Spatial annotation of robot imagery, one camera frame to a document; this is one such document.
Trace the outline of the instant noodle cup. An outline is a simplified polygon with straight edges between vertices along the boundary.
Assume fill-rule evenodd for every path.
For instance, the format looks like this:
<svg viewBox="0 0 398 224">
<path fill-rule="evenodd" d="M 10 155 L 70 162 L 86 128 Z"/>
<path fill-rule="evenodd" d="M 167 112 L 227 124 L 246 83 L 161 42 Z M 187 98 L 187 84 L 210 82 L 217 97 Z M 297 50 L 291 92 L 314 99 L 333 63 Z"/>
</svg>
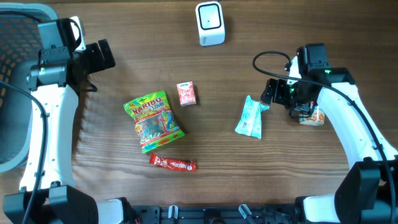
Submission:
<svg viewBox="0 0 398 224">
<path fill-rule="evenodd" d="M 300 118 L 299 123 L 308 126 L 322 126 L 325 122 L 325 114 L 319 106 L 314 107 L 312 115 L 308 118 Z"/>
</svg>

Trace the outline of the teal tissue pack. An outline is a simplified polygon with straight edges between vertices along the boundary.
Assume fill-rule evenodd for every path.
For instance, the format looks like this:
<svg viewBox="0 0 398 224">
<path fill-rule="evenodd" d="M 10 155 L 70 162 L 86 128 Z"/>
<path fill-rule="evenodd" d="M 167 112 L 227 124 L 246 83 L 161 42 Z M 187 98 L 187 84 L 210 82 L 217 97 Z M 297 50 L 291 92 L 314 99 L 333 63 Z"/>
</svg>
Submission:
<svg viewBox="0 0 398 224">
<path fill-rule="evenodd" d="M 243 112 L 235 131 L 258 139 L 262 138 L 262 119 L 261 113 L 269 109 L 259 101 L 255 101 L 248 95 L 244 102 Z"/>
</svg>

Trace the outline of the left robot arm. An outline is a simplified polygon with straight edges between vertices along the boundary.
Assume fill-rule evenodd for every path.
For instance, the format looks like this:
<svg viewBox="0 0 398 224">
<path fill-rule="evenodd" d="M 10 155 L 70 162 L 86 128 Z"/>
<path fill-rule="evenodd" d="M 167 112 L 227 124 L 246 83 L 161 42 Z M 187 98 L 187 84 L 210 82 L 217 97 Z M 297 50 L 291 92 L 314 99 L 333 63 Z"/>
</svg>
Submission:
<svg viewBox="0 0 398 224">
<path fill-rule="evenodd" d="M 27 166 L 3 210 L 14 223 L 121 223 L 118 199 L 97 202 L 77 190 L 72 174 L 72 131 L 81 83 L 114 67 L 106 40 L 86 45 L 77 17 L 38 25 L 42 50 L 26 76 L 31 126 Z"/>
</svg>

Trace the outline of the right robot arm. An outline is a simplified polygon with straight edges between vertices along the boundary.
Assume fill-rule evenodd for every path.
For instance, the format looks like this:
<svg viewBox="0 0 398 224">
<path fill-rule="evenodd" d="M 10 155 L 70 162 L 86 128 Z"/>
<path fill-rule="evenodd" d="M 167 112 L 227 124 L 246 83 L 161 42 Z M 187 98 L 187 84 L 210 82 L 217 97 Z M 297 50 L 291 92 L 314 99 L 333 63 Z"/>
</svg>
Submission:
<svg viewBox="0 0 398 224">
<path fill-rule="evenodd" d="M 347 68 L 332 67 L 323 44 L 308 44 L 270 73 L 261 101 L 284 106 L 291 118 L 319 107 L 345 151 L 349 172 L 328 195 L 297 197 L 295 223 L 396 223 L 397 149 L 384 138 Z"/>
</svg>

